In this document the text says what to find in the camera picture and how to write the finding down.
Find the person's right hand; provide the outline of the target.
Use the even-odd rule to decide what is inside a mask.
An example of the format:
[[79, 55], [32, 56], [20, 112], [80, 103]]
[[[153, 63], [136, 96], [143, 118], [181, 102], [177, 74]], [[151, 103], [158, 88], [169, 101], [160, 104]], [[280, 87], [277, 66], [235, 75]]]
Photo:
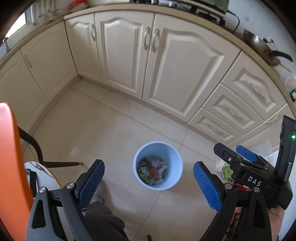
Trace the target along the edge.
[[274, 211], [269, 211], [269, 221], [271, 226], [272, 241], [278, 240], [278, 235], [280, 233], [281, 225], [283, 222], [285, 210], [278, 206]]

